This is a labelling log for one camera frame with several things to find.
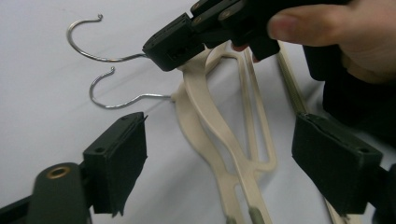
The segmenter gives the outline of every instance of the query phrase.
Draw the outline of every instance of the metal rivet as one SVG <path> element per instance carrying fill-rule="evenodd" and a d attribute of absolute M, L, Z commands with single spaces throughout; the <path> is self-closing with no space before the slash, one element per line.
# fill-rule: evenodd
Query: metal rivet
<path fill-rule="evenodd" d="M 222 19 L 226 19 L 227 17 L 229 17 L 229 16 L 231 16 L 231 11 L 230 10 L 225 10 L 225 11 L 223 11 L 222 13 L 221 13 L 221 18 Z"/>
<path fill-rule="evenodd" d="M 70 168 L 67 166 L 55 167 L 47 173 L 48 179 L 57 179 L 70 173 Z"/>
<path fill-rule="evenodd" d="M 201 20 L 202 20 L 201 17 L 197 17 L 197 18 L 195 18 L 194 23 L 199 23 Z"/>
<path fill-rule="evenodd" d="M 197 9 L 199 7 L 199 3 L 195 3 L 193 6 L 192 6 L 192 9 Z"/>

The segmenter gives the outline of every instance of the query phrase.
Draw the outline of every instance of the white surface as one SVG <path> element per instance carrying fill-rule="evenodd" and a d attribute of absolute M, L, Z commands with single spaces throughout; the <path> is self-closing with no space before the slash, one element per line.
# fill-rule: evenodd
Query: white surface
<path fill-rule="evenodd" d="M 103 57 L 139 53 L 151 35 L 193 3 L 0 2 L 0 207 L 31 194 L 35 176 L 45 168 L 80 163 L 82 151 L 116 119 L 143 111 L 148 115 L 148 159 L 125 215 L 113 219 L 93 215 L 93 223 L 225 223 L 214 176 L 182 135 L 172 102 L 144 100 L 121 110 L 104 110 L 88 97 L 91 82 L 111 65 L 116 66 L 116 75 L 101 82 L 95 92 L 101 102 L 110 104 L 143 92 L 170 94 L 177 89 L 181 73 L 164 73 L 147 59 L 95 62 L 76 53 L 65 37 L 72 22 L 102 13 L 102 22 L 77 28 L 76 43 Z M 301 47 L 288 45 L 288 50 L 305 99 L 313 112 L 321 113 L 322 84 L 309 77 Z M 260 183 L 270 216 L 275 224 L 330 223 L 321 196 L 291 157 L 294 115 L 275 58 L 256 64 L 255 69 L 278 157 L 278 168 Z M 225 60 L 216 73 L 209 79 L 210 90 L 220 112 L 244 141 L 235 96 L 236 65 Z M 386 153 L 388 169 L 394 155 Z M 371 212 L 362 223 L 370 223 L 370 218 Z"/>

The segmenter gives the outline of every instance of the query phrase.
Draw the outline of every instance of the metal hook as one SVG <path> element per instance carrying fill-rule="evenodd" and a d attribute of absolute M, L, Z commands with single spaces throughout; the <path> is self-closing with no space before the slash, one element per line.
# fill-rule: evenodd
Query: metal hook
<path fill-rule="evenodd" d="M 135 59 L 135 58 L 139 58 L 139 57 L 146 57 L 147 58 L 147 55 L 144 54 L 144 53 L 134 54 L 134 55 L 131 55 L 131 56 L 127 56 L 127 57 L 124 57 L 124 58 L 118 58 L 118 59 L 101 58 L 101 57 L 97 57 L 97 56 L 91 55 L 90 53 L 87 53 L 84 50 L 82 50 L 81 48 L 79 48 L 76 45 L 76 43 L 74 42 L 73 37 L 72 37 L 72 32 L 73 32 L 74 28 L 76 28 L 78 25 L 81 25 L 82 23 L 99 22 L 99 21 L 102 20 L 102 18 L 103 18 L 103 15 L 99 14 L 98 15 L 98 19 L 96 19 L 96 20 L 75 21 L 69 26 L 69 28 L 67 29 L 67 32 L 66 32 L 66 36 L 67 36 L 67 41 L 69 42 L 69 44 L 72 46 L 73 49 L 75 49 L 78 53 L 84 55 L 87 58 L 90 58 L 90 59 L 93 59 L 93 60 L 96 60 L 96 61 L 99 61 L 99 62 L 104 62 L 104 63 L 122 63 L 122 62 L 126 62 L 126 61 L 129 61 L 129 60 L 132 60 L 132 59 Z"/>
<path fill-rule="evenodd" d="M 102 74 L 101 76 L 97 77 L 96 80 L 93 81 L 93 83 L 90 86 L 90 98 L 91 100 L 96 104 L 99 105 L 100 107 L 104 108 L 104 109 L 120 109 L 120 108 L 124 108 L 128 105 L 132 105 L 136 102 L 138 102 L 139 100 L 142 100 L 144 98 L 162 98 L 162 99 L 171 99 L 170 95 L 160 95 L 160 94 L 152 94 L 152 93 L 145 93 L 145 94 L 140 94 L 138 96 L 136 96 L 134 99 L 125 102 L 123 104 L 120 105 L 104 105 L 102 103 L 99 103 L 98 100 L 93 96 L 93 89 L 95 88 L 96 84 L 98 84 L 98 82 L 100 80 L 102 80 L 105 77 L 109 77 L 111 75 L 114 74 L 114 72 L 116 71 L 116 68 L 114 66 L 111 67 L 111 70 L 105 74 Z"/>

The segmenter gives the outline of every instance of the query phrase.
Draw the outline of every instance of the hand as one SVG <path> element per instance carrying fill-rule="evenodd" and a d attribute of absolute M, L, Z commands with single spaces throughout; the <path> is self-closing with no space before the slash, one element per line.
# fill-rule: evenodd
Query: hand
<path fill-rule="evenodd" d="M 284 9 L 269 20 L 273 39 L 312 47 L 337 44 L 343 65 L 368 83 L 396 80 L 396 0 Z"/>

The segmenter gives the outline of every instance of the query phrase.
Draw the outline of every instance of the clothes hanger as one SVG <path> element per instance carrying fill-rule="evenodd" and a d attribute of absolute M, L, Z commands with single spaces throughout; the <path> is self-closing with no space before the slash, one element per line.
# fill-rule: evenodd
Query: clothes hanger
<path fill-rule="evenodd" d="M 272 141 L 267 142 L 267 162 L 252 160 L 244 155 L 239 142 L 217 110 L 207 87 L 205 61 L 209 53 L 210 50 L 205 50 L 179 67 L 179 70 L 183 72 L 187 93 L 201 120 L 204 121 L 209 130 L 230 151 L 238 179 L 247 199 L 249 214 L 253 223 L 272 223 L 255 176 L 256 172 L 268 172 L 276 167 L 276 155 L 271 147 Z M 231 56 L 227 52 L 222 52 L 221 54 L 223 56 Z"/>
<path fill-rule="evenodd" d="M 291 69 L 290 61 L 288 54 L 285 50 L 285 47 L 282 42 L 278 41 L 278 45 L 280 46 L 280 52 L 276 55 L 276 59 L 278 61 L 279 67 L 282 71 L 282 77 L 285 82 L 285 85 L 288 89 L 289 97 L 291 100 L 291 104 L 294 109 L 294 113 L 304 112 L 308 113 L 308 107 L 306 106 L 303 97 L 301 95 L 301 91 L 298 88 L 298 85 L 295 81 L 293 71 Z M 334 210 L 332 205 L 324 199 L 327 209 L 329 211 L 330 217 L 332 219 L 333 224 L 361 224 L 361 220 L 358 215 L 347 215 L 346 217 L 341 217 Z"/>
<path fill-rule="evenodd" d="M 170 95 L 161 95 L 161 94 L 155 94 L 155 93 L 143 93 L 143 94 L 137 95 L 132 100 L 127 101 L 127 102 L 122 103 L 122 104 L 118 104 L 118 105 L 105 105 L 105 104 L 102 104 L 95 98 L 95 96 L 93 94 L 93 90 L 96 87 L 96 85 L 99 83 L 99 81 L 101 81 L 105 77 L 109 77 L 109 76 L 114 75 L 115 71 L 116 71 L 116 68 L 115 67 L 111 67 L 111 70 L 109 72 L 104 73 L 101 76 L 97 77 L 93 81 L 93 83 L 91 84 L 91 86 L 90 86 L 90 99 L 91 99 L 91 101 L 94 104 L 96 104 L 96 105 L 98 105 L 98 106 L 100 106 L 100 107 L 102 107 L 104 109 L 121 109 L 121 108 L 124 108 L 124 107 L 126 107 L 128 105 L 132 105 L 132 104 L 134 104 L 134 103 L 136 103 L 136 102 L 138 102 L 140 100 L 147 99 L 147 98 L 164 99 L 164 100 L 170 100 L 171 99 Z"/>
<path fill-rule="evenodd" d="M 83 56 L 85 56 L 85 57 L 87 57 L 89 59 L 96 60 L 96 61 L 103 62 L 103 63 L 123 63 L 123 62 L 127 62 L 127 61 L 130 61 L 130 60 L 133 60 L 135 58 L 141 58 L 141 57 L 147 58 L 147 55 L 144 54 L 144 53 L 138 53 L 138 54 L 134 54 L 134 55 L 131 55 L 131 56 L 127 56 L 127 57 L 123 57 L 123 58 L 116 58 L 116 59 L 102 58 L 102 57 L 94 56 L 94 55 L 82 50 L 81 48 L 79 48 L 77 46 L 77 44 L 74 42 L 74 40 L 73 40 L 72 34 L 73 34 L 74 29 L 76 27 L 78 27 L 79 25 L 81 25 L 81 24 L 92 23 L 92 22 L 100 22 L 102 19 L 103 19 L 103 15 L 99 14 L 98 15 L 98 19 L 96 19 L 96 20 L 84 20 L 84 21 L 75 21 L 75 22 L 73 22 L 69 26 L 69 28 L 67 28 L 67 31 L 66 31 L 67 41 L 69 42 L 70 46 L 73 49 L 75 49 L 78 53 L 80 53 L 81 55 L 83 55 Z"/>
<path fill-rule="evenodd" d="M 232 53 L 226 52 L 224 50 L 218 49 L 218 50 L 215 50 L 215 52 L 218 52 L 218 53 L 215 53 L 215 56 L 213 56 L 212 60 L 208 63 L 208 66 L 206 67 L 206 72 L 213 69 L 216 66 L 216 64 L 219 62 L 221 57 L 233 57 L 238 60 L 238 63 L 240 65 L 241 84 L 242 84 L 242 86 L 245 86 L 245 88 L 242 88 L 242 89 L 246 90 L 247 82 L 246 82 L 245 66 L 243 65 L 242 58 L 239 55 L 237 55 L 236 53 L 232 54 Z M 112 68 L 112 70 L 110 72 L 99 76 L 91 84 L 90 96 L 91 96 L 92 101 L 94 103 L 96 103 L 97 105 L 101 106 L 102 108 L 107 108 L 107 109 L 122 108 L 122 107 L 131 105 L 131 104 L 137 102 L 139 99 L 136 99 L 136 98 L 138 98 L 139 96 L 135 97 L 133 100 L 131 100 L 127 103 L 121 104 L 121 105 L 103 105 L 103 104 L 97 102 L 97 100 L 93 96 L 94 87 L 101 79 L 103 79 L 105 77 L 109 77 L 113 73 L 114 73 L 114 68 Z M 243 215 L 242 215 L 242 212 L 240 209 L 240 205 L 239 205 L 239 202 L 237 201 L 235 191 L 234 191 L 234 186 L 239 183 L 239 180 L 235 175 L 232 175 L 226 171 L 225 164 L 224 164 L 224 161 L 222 160 L 222 157 L 220 156 L 220 154 L 214 147 L 211 140 L 207 137 L 207 135 L 205 135 L 204 128 L 202 126 L 198 125 L 198 124 L 201 124 L 200 121 L 198 120 L 198 117 L 196 117 L 196 119 L 194 119 L 193 117 L 189 118 L 189 119 L 183 119 L 183 118 L 186 118 L 186 115 L 192 115 L 194 113 L 194 111 L 192 110 L 193 107 L 191 106 L 191 103 L 190 103 L 189 98 L 187 97 L 187 94 L 186 93 L 182 94 L 181 93 L 182 90 L 184 90 L 184 84 L 182 84 L 180 86 L 180 89 L 177 93 L 172 94 L 172 99 L 175 100 L 175 102 L 176 102 L 177 114 L 178 114 L 178 117 L 180 120 L 180 126 L 183 130 L 183 133 L 189 139 L 191 144 L 193 146 L 195 146 L 194 149 L 198 153 L 200 153 L 201 156 L 203 156 L 206 159 L 206 161 L 211 166 L 215 176 L 217 177 L 219 192 L 220 192 L 220 196 L 222 199 L 223 210 L 224 210 L 224 213 L 228 220 L 227 223 L 234 223 L 234 222 L 244 223 L 245 221 L 244 221 L 244 218 L 243 218 Z M 244 98 L 245 98 L 245 100 L 244 100 L 244 104 L 245 104 L 244 108 L 246 109 L 245 114 L 249 115 L 249 116 L 247 116 L 247 123 L 250 123 L 250 125 L 248 125 L 248 127 L 250 127 L 250 128 L 247 128 L 248 132 L 249 132 L 248 136 L 250 136 L 249 137 L 250 155 L 253 160 L 258 161 L 259 155 L 258 155 L 256 139 L 255 139 L 255 137 L 251 137 L 251 135 L 253 135 L 255 133 L 254 133 L 254 126 L 253 126 L 253 117 L 251 115 L 250 100 L 248 99 L 248 92 L 243 91 L 243 93 L 244 93 Z M 153 94 L 150 94 L 150 95 L 145 94 L 145 96 L 152 97 Z M 169 96 L 155 95 L 155 98 L 169 98 Z M 261 116 L 261 121 L 263 121 L 262 113 L 259 113 L 259 115 Z M 253 217 L 255 217 L 256 219 L 260 219 L 261 215 L 260 215 L 260 213 L 258 213 L 258 210 L 256 210 L 256 209 L 250 209 L 250 210 L 251 210 L 250 214 Z"/>

